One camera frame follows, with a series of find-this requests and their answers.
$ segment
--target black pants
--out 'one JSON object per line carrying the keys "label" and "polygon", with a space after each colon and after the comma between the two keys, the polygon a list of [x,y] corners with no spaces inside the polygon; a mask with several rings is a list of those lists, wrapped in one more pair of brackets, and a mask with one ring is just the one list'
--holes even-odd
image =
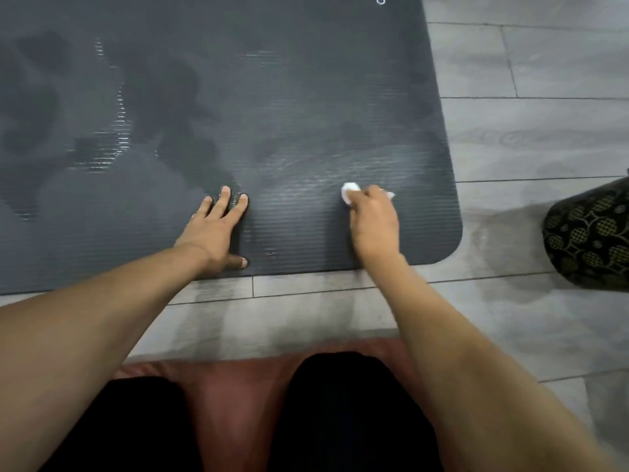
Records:
{"label": "black pants", "polygon": [[[163,378],[109,382],[41,468],[78,470],[201,471],[181,389]],[[288,387],[268,471],[389,470],[442,470],[420,408],[379,359],[306,359]]]}

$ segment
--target person's left arm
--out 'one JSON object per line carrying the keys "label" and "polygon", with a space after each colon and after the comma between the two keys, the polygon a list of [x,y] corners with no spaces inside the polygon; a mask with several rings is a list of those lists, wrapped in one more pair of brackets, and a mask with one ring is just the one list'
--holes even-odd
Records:
{"label": "person's left arm", "polygon": [[184,286],[247,266],[228,250],[248,200],[224,215],[229,199],[205,198],[172,248],[0,308],[0,470],[40,468]]}

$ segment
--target forearm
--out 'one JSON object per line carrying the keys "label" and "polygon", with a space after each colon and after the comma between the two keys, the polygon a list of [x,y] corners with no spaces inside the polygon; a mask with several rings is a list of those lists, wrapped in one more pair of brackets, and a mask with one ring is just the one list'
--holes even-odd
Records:
{"label": "forearm", "polygon": [[41,465],[203,261],[170,248],[0,308],[0,469]]}
{"label": "forearm", "polygon": [[610,470],[579,421],[404,258],[370,268],[425,385],[431,420],[471,470]]}

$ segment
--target person's left hand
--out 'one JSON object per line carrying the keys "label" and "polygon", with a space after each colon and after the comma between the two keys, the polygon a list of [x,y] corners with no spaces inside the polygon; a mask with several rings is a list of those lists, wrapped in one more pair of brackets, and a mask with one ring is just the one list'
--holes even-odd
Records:
{"label": "person's left hand", "polygon": [[247,267],[247,260],[229,253],[232,230],[245,213],[249,199],[242,194],[238,203],[223,216],[229,205],[232,190],[225,186],[212,207],[212,197],[203,199],[175,246],[196,246],[207,255],[203,276],[219,274],[224,269],[238,270]]}

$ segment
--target pink fabric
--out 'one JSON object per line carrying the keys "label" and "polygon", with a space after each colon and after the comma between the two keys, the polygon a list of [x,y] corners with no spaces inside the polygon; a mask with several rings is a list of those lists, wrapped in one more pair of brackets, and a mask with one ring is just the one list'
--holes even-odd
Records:
{"label": "pink fabric", "polygon": [[[358,351],[381,359],[409,394],[417,402],[425,403],[421,400],[420,378],[405,346],[397,338],[333,344],[301,354],[263,359],[131,364],[122,367],[115,378],[162,376],[178,383],[191,409],[205,470],[263,472],[293,373],[313,354],[340,351]],[[444,455],[442,442],[440,450]]]}

